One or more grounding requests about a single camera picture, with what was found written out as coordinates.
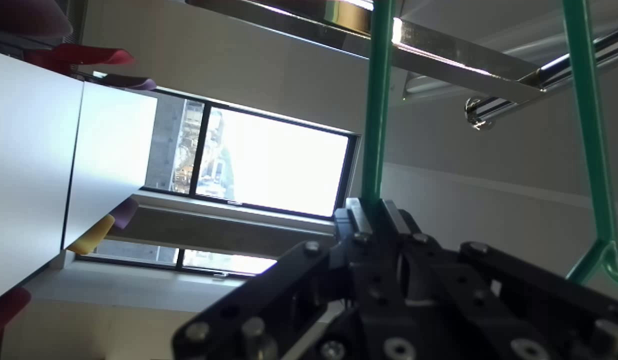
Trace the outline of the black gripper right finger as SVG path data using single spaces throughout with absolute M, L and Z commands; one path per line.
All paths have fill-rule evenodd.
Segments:
M 381 202 L 381 234 L 388 244 L 426 244 L 429 236 L 419 228 L 408 212 L 401 209 L 395 199 Z

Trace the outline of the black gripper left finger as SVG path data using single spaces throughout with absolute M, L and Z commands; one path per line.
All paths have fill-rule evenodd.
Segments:
M 346 267 L 358 249 L 365 249 L 372 236 L 372 223 L 367 215 L 361 198 L 348 198 L 342 208 L 335 212 L 336 244 L 330 248 L 330 265 Z

